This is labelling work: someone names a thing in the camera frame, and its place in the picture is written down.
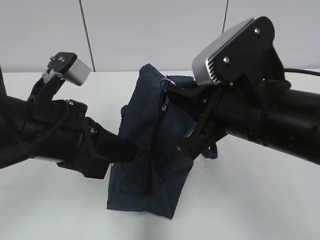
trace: zipper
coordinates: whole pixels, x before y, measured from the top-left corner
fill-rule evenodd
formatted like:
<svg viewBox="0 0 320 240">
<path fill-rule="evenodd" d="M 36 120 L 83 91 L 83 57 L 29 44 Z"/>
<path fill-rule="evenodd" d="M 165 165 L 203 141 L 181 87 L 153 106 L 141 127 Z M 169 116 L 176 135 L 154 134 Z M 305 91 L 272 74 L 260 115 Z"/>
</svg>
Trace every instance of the zipper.
<svg viewBox="0 0 320 240">
<path fill-rule="evenodd" d="M 162 111 L 164 111 L 164 112 L 167 111 L 167 107 L 168 107 L 168 105 L 169 105 L 169 102 L 170 102 L 169 97 L 168 97 L 168 95 L 166 94 L 166 95 L 165 95 L 164 104 L 163 104 L 162 107 L 161 107 Z"/>
<path fill-rule="evenodd" d="M 168 85 L 169 85 L 169 82 L 166 81 L 163 85 L 164 89 L 167 89 Z M 147 175 L 146 175 L 144 194 L 151 193 L 151 188 L 152 188 L 152 162 L 151 162 L 152 147 L 156 141 L 158 129 L 160 127 L 160 124 L 161 124 L 163 118 L 166 115 L 169 103 L 170 103 L 170 101 L 169 101 L 168 95 L 163 90 L 161 90 L 161 93 L 159 96 L 158 112 L 156 114 L 153 134 L 152 134 L 152 138 L 151 138 L 151 149 L 150 149 L 150 154 L 149 154 L 149 158 L 148 158 L 148 166 L 147 166 Z"/>
</svg>

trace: metal ring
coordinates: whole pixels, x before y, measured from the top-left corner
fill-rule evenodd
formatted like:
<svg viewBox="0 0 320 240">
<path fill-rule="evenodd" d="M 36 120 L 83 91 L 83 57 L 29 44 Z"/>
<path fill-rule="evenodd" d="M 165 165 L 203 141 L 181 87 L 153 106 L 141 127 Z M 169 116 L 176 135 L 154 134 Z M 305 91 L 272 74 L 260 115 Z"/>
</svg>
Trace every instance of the metal ring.
<svg viewBox="0 0 320 240">
<path fill-rule="evenodd" d="M 171 83 L 173 86 L 177 86 L 176 83 L 174 81 L 172 81 L 170 78 L 162 78 L 161 81 L 160 81 L 160 85 L 161 85 L 161 88 L 162 90 L 167 93 L 167 90 L 165 89 L 164 85 L 162 84 L 163 81 L 168 81 L 169 83 Z"/>
</svg>

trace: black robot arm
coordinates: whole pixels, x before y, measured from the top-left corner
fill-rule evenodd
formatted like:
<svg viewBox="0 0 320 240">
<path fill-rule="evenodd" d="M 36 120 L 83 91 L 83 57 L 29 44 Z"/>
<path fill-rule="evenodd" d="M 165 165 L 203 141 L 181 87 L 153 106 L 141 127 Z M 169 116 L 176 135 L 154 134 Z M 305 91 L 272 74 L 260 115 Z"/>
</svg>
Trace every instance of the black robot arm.
<svg viewBox="0 0 320 240">
<path fill-rule="evenodd" d="M 52 100 L 65 81 L 78 86 L 90 69 L 77 55 L 59 52 L 27 101 L 7 96 L 0 74 L 0 168 L 38 158 L 103 179 L 110 163 L 134 159 L 136 147 L 86 117 L 75 100 Z"/>
<path fill-rule="evenodd" d="M 291 90 L 267 17 L 225 32 L 192 62 L 195 82 L 167 88 L 197 124 L 180 149 L 195 159 L 226 135 L 320 164 L 320 95 Z"/>
</svg>

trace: dark blue denim fabric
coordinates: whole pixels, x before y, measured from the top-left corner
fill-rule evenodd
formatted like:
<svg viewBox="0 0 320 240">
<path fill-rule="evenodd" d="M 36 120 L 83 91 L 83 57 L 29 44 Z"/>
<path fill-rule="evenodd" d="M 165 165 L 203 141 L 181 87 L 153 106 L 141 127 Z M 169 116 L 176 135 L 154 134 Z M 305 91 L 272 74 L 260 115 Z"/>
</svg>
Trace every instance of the dark blue denim fabric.
<svg viewBox="0 0 320 240">
<path fill-rule="evenodd" d="M 168 219 L 176 206 L 193 160 L 177 150 L 178 138 L 195 124 L 184 111 L 169 104 L 161 110 L 164 78 L 150 64 L 141 68 L 132 98 L 121 110 L 119 136 L 138 148 L 133 162 L 111 167 L 107 209 L 151 212 Z M 189 82 L 189 76 L 170 76 L 174 82 Z M 208 157 L 217 158 L 217 149 Z"/>
</svg>

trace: table surface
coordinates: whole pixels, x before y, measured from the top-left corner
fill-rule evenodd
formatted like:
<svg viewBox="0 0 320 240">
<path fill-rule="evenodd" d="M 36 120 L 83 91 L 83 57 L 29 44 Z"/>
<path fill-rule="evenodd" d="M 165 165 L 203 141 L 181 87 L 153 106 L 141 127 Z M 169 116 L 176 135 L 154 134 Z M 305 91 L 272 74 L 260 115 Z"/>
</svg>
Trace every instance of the table surface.
<svg viewBox="0 0 320 240">
<path fill-rule="evenodd" d="M 191 75 L 187 72 L 164 72 Z M 118 132 L 138 72 L 93 72 L 56 99 L 88 105 L 87 116 Z M 9 96 L 26 100 L 40 73 L 6 73 Z M 320 78 L 287 74 L 292 88 L 320 93 Z M 219 158 L 197 158 L 173 220 L 106 209 L 104 180 L 35 159 L 0 171 L 1 240 L 318 240 L 320 166 L 232 136 Z"/>
</svg>

